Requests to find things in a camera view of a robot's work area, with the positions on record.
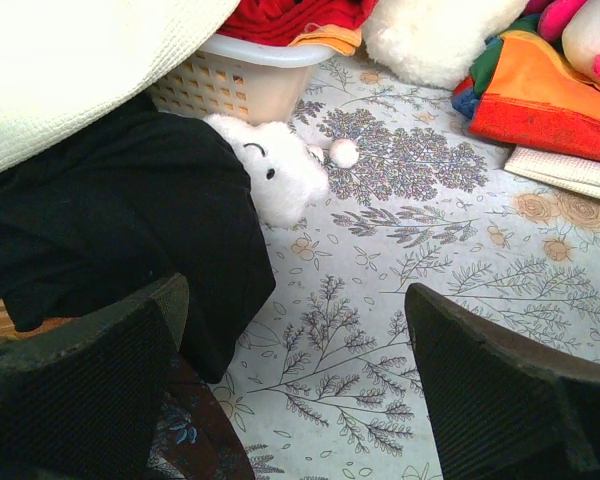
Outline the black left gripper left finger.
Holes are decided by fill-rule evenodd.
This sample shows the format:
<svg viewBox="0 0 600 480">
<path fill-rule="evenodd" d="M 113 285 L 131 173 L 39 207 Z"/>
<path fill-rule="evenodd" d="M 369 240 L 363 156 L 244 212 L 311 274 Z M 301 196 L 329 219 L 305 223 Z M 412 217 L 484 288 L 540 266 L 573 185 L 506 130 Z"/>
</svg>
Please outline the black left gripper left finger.
<svg viewBox="0 0 600 480">
<path fill-rule="evenodd" d="M 0 479 L 139 479 L 189 304 L 174 275 L 0 346 Z"/>
</svg>

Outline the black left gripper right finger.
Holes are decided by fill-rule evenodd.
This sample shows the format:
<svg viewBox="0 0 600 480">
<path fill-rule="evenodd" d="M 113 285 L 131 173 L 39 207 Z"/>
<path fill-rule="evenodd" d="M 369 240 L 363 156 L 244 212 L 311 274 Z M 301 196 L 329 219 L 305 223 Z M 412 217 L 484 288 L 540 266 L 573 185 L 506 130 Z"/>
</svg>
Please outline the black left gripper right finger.
<svg viewBox="0 0 600 480">
<path fill-rule="evenodd" d="M 420 283 L 405 313 L 444 478 L 600 479 L 600 364 Z"/>
</svg>

